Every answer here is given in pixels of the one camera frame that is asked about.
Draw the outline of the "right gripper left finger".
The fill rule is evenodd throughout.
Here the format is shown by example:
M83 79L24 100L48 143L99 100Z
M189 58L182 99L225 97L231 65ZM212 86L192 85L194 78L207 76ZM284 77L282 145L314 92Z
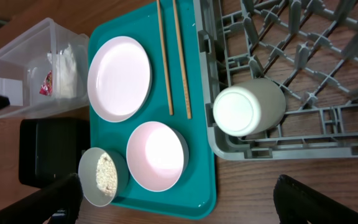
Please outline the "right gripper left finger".
M75 223L82 199L80 178L72 173L0 210L0 223Z

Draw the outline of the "rice grains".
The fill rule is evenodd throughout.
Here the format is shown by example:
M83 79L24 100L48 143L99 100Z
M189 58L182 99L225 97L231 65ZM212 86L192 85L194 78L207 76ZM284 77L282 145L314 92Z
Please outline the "rice grains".
M103 194L114 197L117 192L117 171L107 152L101 154L96 166L97 188Z

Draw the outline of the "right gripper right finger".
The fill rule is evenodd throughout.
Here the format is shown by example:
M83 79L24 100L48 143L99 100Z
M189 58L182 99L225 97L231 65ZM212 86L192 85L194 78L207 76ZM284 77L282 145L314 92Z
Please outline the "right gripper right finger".
M285 174L277 179L273 201L280 224L358 224L357 212Z

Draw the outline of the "white round plate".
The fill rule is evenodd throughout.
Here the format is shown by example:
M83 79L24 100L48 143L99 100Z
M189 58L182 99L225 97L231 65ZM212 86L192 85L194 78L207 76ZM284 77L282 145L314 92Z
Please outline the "white round plate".
M128 36L104 43L88 71L88 98L102 119L119 123L145 103L152 85L152 67L143 46Z

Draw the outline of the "pink bowl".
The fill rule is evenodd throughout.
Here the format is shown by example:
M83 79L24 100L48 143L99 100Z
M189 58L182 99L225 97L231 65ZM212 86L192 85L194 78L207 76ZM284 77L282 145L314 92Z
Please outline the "pink bowl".
M176 129L157 121L139 125L129 137L126 160L131 176L144 189L164 192L184 173L189 150Z

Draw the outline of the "white tissue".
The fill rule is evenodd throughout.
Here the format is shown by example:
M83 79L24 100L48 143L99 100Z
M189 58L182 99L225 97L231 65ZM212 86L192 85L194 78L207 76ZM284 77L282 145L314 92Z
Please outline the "white tissue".
M75 98L77 96L78 70L71 44L57 54L49 52L48 61L55 64L52 96L56 98Z

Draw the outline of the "red snack wrapper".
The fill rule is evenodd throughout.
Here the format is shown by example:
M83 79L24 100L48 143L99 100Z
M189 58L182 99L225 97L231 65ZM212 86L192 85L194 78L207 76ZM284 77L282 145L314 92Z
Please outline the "red snack wrapper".
M45 77L41 85L39 93L45 96L52 96L52 92L53 92L53 75L52 75L52 71L49 71L48 75Z

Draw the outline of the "white cup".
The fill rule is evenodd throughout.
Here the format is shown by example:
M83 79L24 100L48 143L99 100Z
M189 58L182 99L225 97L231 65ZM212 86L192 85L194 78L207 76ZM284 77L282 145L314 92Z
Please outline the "white cup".
M224 133L241 137L276 126L286 107L285 95L276 83L256 78L220 92L214 100L213 117Z

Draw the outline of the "grey bowl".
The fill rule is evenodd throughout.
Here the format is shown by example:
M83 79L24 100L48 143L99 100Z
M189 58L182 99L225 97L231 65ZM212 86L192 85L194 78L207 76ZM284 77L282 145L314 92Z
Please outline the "grey bowl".
M114 197L107 196L97 188L96 166L101 154L107 152L117 171L117 192ZM104 207L112 202L119 194L123 193L129 181L129 170L126 160L116 151L105 151L98 147L92 147L82 155L78 167L81 186L85 198L97 207Z

